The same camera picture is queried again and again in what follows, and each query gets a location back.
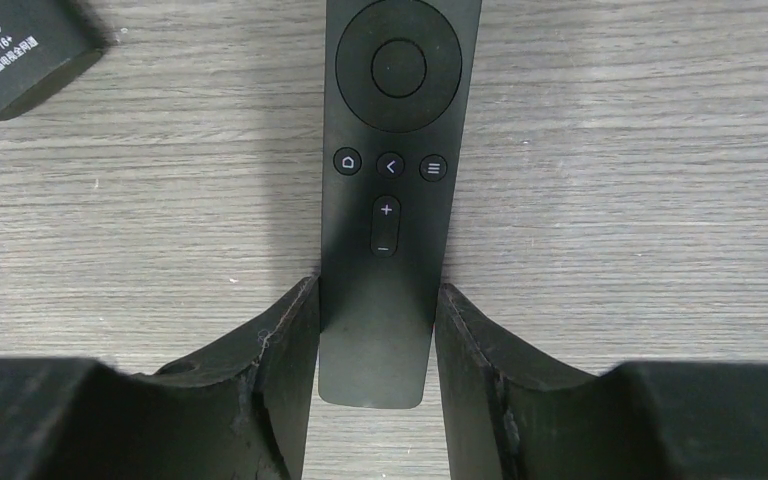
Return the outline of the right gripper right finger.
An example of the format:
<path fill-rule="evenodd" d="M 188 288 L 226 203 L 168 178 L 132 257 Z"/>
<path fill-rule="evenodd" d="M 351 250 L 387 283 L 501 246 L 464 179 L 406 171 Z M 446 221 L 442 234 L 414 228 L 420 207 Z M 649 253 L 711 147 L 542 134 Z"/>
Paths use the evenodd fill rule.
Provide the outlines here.
<path fill-rule="evenodd" d="M 628 361 L 592 375 L 440 288 L 455 479 L 768 479 L 768 363 Z"/>

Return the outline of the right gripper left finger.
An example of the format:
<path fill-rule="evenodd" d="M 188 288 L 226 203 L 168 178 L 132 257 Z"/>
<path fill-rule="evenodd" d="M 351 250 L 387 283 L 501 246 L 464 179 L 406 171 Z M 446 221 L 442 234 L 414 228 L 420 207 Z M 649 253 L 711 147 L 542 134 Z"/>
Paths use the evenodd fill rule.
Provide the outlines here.
<path fill-rule="evenodd" d="M 307 277 L 151 375 L 0 358 L 0 479 L 298 479 L 318 344 Z"/>

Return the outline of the black remote control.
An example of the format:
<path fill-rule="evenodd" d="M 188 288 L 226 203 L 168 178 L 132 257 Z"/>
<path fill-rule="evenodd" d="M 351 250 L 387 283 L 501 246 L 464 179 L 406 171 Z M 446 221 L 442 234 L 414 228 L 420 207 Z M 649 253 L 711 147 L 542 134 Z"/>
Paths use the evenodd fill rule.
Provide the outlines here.
<path fill-rule="evenodd" d="M 87 1 L 0 0 L 0 121 L 44 103 L 108 46 Z"/>

